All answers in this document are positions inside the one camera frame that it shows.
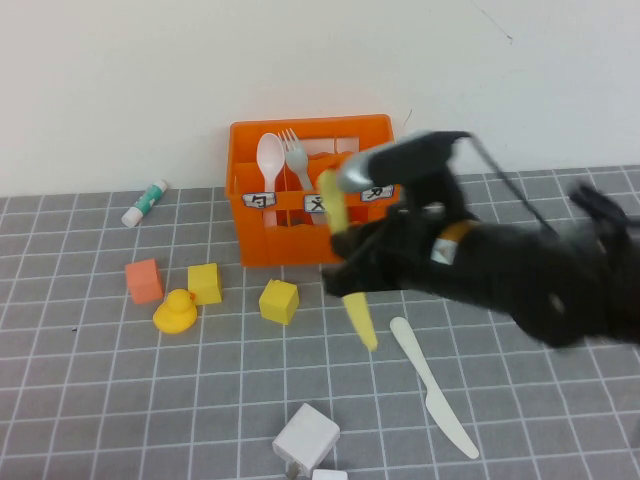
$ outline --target orange basket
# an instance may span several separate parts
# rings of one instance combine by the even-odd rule
[[[226,195],[231,202],[242,264],[246,267],[339,261],[331,252],[329,227],[315,225],[311,218],[311,215],[323,214],[309,213],[321,208],[317,191],[302,190],[298,177],[285,165],[276,180],[276,191],[264,192],[264,178],[256,163],[258,142],[265,133],[277,134],[288,128],[293,129],[303,143],[318,139],[329,139],[328,142],[333,143],[333,151],[309,154],[308,174],[313,185],[322,171],[339,167],[353,153],[337,152],[341,140],[357,139],[358,151],[393,140],[387,115],[231,125]],[[350,221],[366,223],[384,217],[387,206],[397,201],[397,190],[391,186],[382,191],[347,195]],[[264,226],[263,214],[268,211],[276,211],[277,226]]]

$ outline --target white cube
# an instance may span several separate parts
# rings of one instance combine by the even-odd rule
[[[310,477],[338,438],[340,427],[305,403],[273,441],[273,451]]]
[[[349,480],[347,472],[338,470],[314,470],[312,480]]]

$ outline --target glue stick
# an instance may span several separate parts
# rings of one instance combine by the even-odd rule
[[[147,191],[142,194],[133,207],[127,210],[122,216],[122,223],[127,227],[135,227],[142,217],[144,217],[151,207],[162,198],[162,195],[167,190],[167,184],[162,180],[158,180],[153,183]]]

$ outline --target yellow rubber duck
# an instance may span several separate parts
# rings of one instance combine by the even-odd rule
[[[164,333],[181,333],[193,325],[198,310],[193,304],[195,295],[183,289],[174,290],[153,314],[153,323]]]

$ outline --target yellow cube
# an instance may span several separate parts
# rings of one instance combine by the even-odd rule
[[[193,301],[196,305],[222,302],[222,282],[217,264],[208,263],[189,267],[187,282],[187,289],[196,296]]]
[[[298,287],[280,280],[269,280],[260,296],[260,314],[267,320],[289,325],[299,303]]]

